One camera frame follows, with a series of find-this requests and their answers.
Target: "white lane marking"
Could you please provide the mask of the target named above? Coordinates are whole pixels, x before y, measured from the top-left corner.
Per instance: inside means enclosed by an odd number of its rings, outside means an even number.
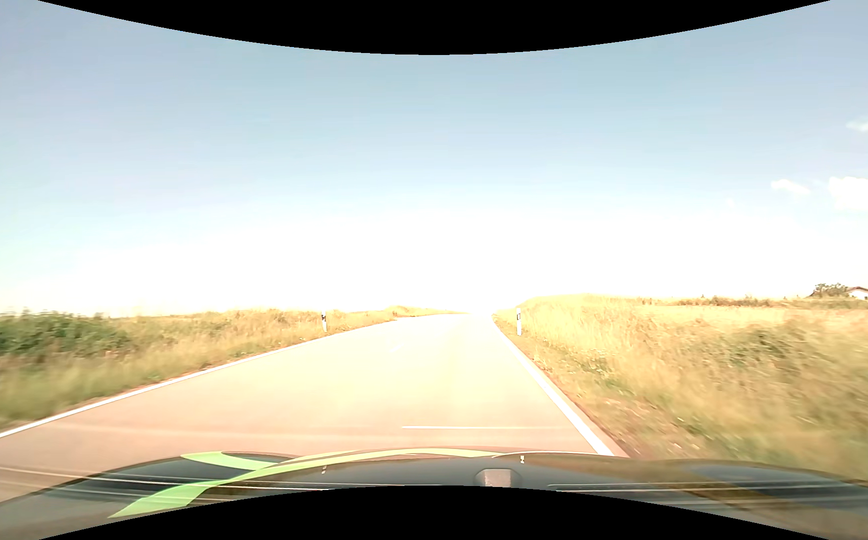
[[[25,430],[30,430],[31,428],[36,428],[37,426],[43,426],[44,424],[47,424],[48,422],[54,422],[55,420],[61,420],[62,418],[67,418],[68,416],[71,416],[73,414],[77,414],[79,412],[90,411],[94,408],[98,408],[98,407],[101,407],[103,405],[107,405],[107,404],[110,404],[113,402],[118,402],[120,400],[130,398],[131,396],[137,396],[138,394],[143,394],[144,392],[150,392],[151,390],[156,390],[158,388],[167,387],[168,385],[174,385],[175,383],[180,383],[181,381],[193,379],[195,377],[199,377],[199,376],[207,374],[207,373],[212,373],[213,371],[218,371],[221,369],[236,366],[236,365],[242,364],[244,362],[255,361],[257,359],[262,359],[264,357],[274,355],[276,353],[283,353],[284,351],[288,351],[288,350],[294,349],[296,347],[302,347],[304,345],[310,345],[311,343],[316,343],[316,342],[322,341],[324,339],[337,338],[338,336],[344,336],[344,335],[350,334],[352,332],[357,332],[359,330],[374,329],[374,328],[377,328],[377,327],[385,325],[385,324],[390,324],[392,322],[396,322],[396,321],[388,321],[386,323],[378,323],[376,325],[361,326],[359,328],[349,329],[347,331],[332,333],[331,335],[325,335],[324,337],[318,337],[318,338],[312,339],[310,341],[304,341],[303,343],[297,343],[296,345],[291,345],[290,347],[284,347],[283,349],[268,350],[267,352],[261,352],[260,354],[257,354],[254,356],[249,356],[247,358],[241,358],[239,360],[235,360],[235,361],[230,362],[230,363],[226,363],[223,365],[219,365],[219,366],[215,366],[215,367],[212,367],[209,369],[205,369],[203,371],[199,371],[199,372],[191,373],[191,374],[186,374],[184,376],[179,376],[177,378],[171,378],[169,380],[164,380],[163,382],[159,382],[157,384],[152,384],[151,386],[145,386],[143,388],[138,388],[137,390],[132,390],[126,394],[121,394],[119,396],[114,396],[112,398],[103,399],[103,400],[100,400],[97,402],[93,402],[89,405],[78,407],[78,408],[75,408],[73,410],[68,410],[67,412],[62,412],[60,414],[56,414],[56,415],[50,416],[48,418],[37,420],[36,422],[25,423],[23,425],[19,425],[18,427],[13,428],[13,429],[8,429],[7,431],[1,431],[0,432],[0,438],[6,437],[6,436],[12,436],[12,435],[17,434],[19,432],[23,432]]]
[[[562,412],[563,415],[567,417],[567,420],[569,420],[570,423],[574,425],[574,428],[581,434],[581,436],[584,437],[584,440],[587,441],[587,444],[589,444],[591,448],[594,448],[594,451],[601,456],[613,456],[614,453],[611,451],[610,448],[607,447],[606,444],[604,444],[604,441],[597,438],[597,435],[595,435],[595,433],[591,431],[591,428],[588,427],[588,425],[584,423],[583,420],[581,420],[580,416],[578,416],[573,410],[571,410],[568,404],[565,403],[564,400],[561,399],[561,397],[558,396],[556,392],[554,392],[554,389],[550,387],[550,385],[538,374],[538,372],[531,369],[531,365],[528,363],[530,362],[530,360],[527,358],[527,356],[524,355],[523,352],[521,352],[521,349],[518,349],[518,346],[515,345],[513,341],[508,339],[506,335],[504,335],[504,332],[500,330],[498,325],[496,325],[493,320],[490,321],[490,325],[493,326],[493,328],[497,331],[500,337],[503,338],[504,341],[507,343],[508,348],[511,349],[511,352],[517,358],[517,361],[520,362],[521,367],[527,370],[527,373],[529,373],[534,379],[534,381],[540,386],[540,388],[543,389],[544,393],[547,394],[547,397],[550,398],[552,402],[554,402],[554,405],[556,405],[557,408],[560,409],[560,412]]]
[[[559,430],[560,427],[514,427],[502,425],[402,425],[404,430]]]

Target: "grassy roadside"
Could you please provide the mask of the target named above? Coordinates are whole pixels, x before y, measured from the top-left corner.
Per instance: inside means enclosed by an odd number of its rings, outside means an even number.
[[[595,295],[520,307],[523,336],[512,309],[494,315],[501,331],[633,458],[868,479],[868,325],[836,325],[834,312],[765,321],[753,306],[691,319]]]
[[[251,355],[402,317],[449,313],[237,310],[182,316],[0,317],[0,431]]]

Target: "car hood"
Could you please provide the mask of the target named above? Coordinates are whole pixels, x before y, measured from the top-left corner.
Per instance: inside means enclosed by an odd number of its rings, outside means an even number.
[[[377,448],[316,455],[188,453],[0,502],[0,540],[35,540],[265,495],[396,485],[544,489],[643,501],[826,536],[868,537],[868,481],[764,463],[639,460],[535,448]]]

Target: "white road edge line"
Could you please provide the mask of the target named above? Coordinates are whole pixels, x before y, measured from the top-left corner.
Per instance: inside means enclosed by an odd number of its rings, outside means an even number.
[[[595,433],[591,431],[591,428],[588,427],[588,425],[584,423],[583,420],[581,420],[581,417],[578,416],[577,413],[575,413],[573,410],[571,410],[568,404],[565,403],[564,400],[561,399],[561,397],[558,396],[556,392],[554,392],[554,389],[550,387],[550,384],[548,384],[548,382],[545,381],[535,370],[531,369],[531,365],[529,363],[530,360],[527,358],[527,356],[524,355],[523,352],[521,352],[521,349],[518,349],[518,346],[515,345],[513,341],[508,339],[506,335],[504,335],[504,332],[500,330],[500,328],[498,327],[498,325],[495,324],[493,319],[490,319],[489,321],[490,325],[507,343],[508,348],[511,349],[511,352],[517,358],[517,361],[520,362],[521,367],[527,370],[527,373],[531,375],[531,378],[534,379],[535,383],[537,383],[540,388],[543,389],[544,393],[547,394],[547,397],[550,398],[552,402],[554,402],[554,405],[556,405],[557,408],[560,409],[560,412],[562,412],[563,415],[567,417],[567,420],[569,420],[570,423],[574,425],[574,428],[578,432],[580,432],[581,436],[584,437],[584,440],[587,441],[587,444],[589,444],[590,447],[593,448],[596,453],[600,454],[601,456],[614,456],[615,453],[612,452],[606,444],[604,444],[604,441],[597,438],[597,435],[595,435]]]
[[[151,386],[145,386],[143,388],[131,390],[125,394],[120,394],[118,396],[114,396],[111,398],[102,399],[100,401],[93,402],[89,405],[78,407],[78,408],[75,408],[73,410],[68,410],[67,412],[61,412],[60,414],[56,414],[56,415],[50,416],[48,418],[37,420],[36,422],[25,423],[23,425],[19,425],[18,427],[13,428],[13,429],[8,429],[7,431],[1,431],[0,432],[0,438],[6,437],[6,436],[12,436],[12,435],[17,434],[19,432],[23,432],[25,430],[30,430],[31,428],[36,428],[37,426],[43,426],[44,424],[47,424],[48,422],[54,422],[55,420],[61,420],[62,418],[67,418],[68,416],[71,416],[73,414],[77,414],[79,412],[90,411],[94,408],[98,408],[98,407],[101,407],[103,405],[107,405],[107,404],[110,404],[113,402],[118,402],[118,401],[126,399],[126,398],[130,398],[131,396],[137,396],[138,394],[143,394],[144,392],[150,392],[151,390],[156,390],[158,388],[167,387],[168,385],[174,385],[175,383],[180,383],[181,381],[187,381],[188,379],[193,379],[195,377],[199,377],[199,376],[204,375],[204,374],[212,373],[212,372],[217,371],[217,370],[236,366],[236,365],[242,364],[244,362],[255,361],[257,359],[262,359],[262,358],[268,357],[270,355],[282,353],[284,351],[288,351],[288,350],[294,349],[296,347],[302,347],[304,345],[309,345],[311,343],[315,343],[317,341],[321,341],[324,339],[336,338],[338,336],[344,336],[344,335],[350,334],[352,332],[357,332],[359,330],[367,330],[368,328],[376,328],[376,327],[386,325],[389,323],[393,323],[393,322],[397,322],[397,321],[387,321],[384,323],[378,323],[376,325],[367,325],[367,326],[361,326],[361,327],[354,328],[354,329],[349,329],[347,331],[339,331],[337,333],[332,333],[331,335],[325,335],[324,337],[318,337],[318,338],[312,339],[310,341],[305,341],[303,343],[297,343],[296,345],[284,347],[283,349],[268,350],[267,352],[261,352],[260,354],[256,354],[254,356],[249,356],[247,358],[241,358],[239,360],[235,360],[233,362],[222,364],[219,366],[214,366],[212,368],[208,368],[208,369],[205,369],[203,371],[198,371],[195,373],[186,374],[184,376],[179,376],[177,378],[171,378],[168,380],[164,380],[162,382],[158,382],[157,384],[152,384]]]

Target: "green stripe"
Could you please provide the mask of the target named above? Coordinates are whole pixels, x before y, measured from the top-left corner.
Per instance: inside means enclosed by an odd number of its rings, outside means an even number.
[[[277,465],[277,463],[272,461],[235,457],[233,455],[227,455],[222,451],[185,453],[181,458],[184,458],[185,460],[199,461],[200,463],[209,463],[211,465],[220,465],[221,467],[230,467],[231,469],[244,469],[245,471],[257,471],[258,469],[270,467],[271,465]]]
[[[482,451],[478,449],[408,448],[368,451],[363,453],[356,453],[353,455],[335,455],[333,457],[295,461],[292,463],[268,463],[270,465],[269,467],[251,470],[233,478],[195,482],[169,487],[162,491],[158,491],[153,495],[149,495],[147,497],[142,497],[138,500],[135,500],[119,512],[111,514],[110,517],[119,518],[124,516],[146,514],[163,510],[182,509],[190,505],[205,491],[208,491],[212,487],[217,487],[220,485],[235,484],[262,477],[268,477],[275,474],[302,471],[304,469],[316,469],[318,467],[337,465],[340,463],[350,463],[359,460],[373,460],[375,458],[390,458],[393,456],[405,456],[410,454],[429,454],[435,456],[449,456],[454,458],[488,458],[492,456],[500,456],[500,453],[498,452]]]

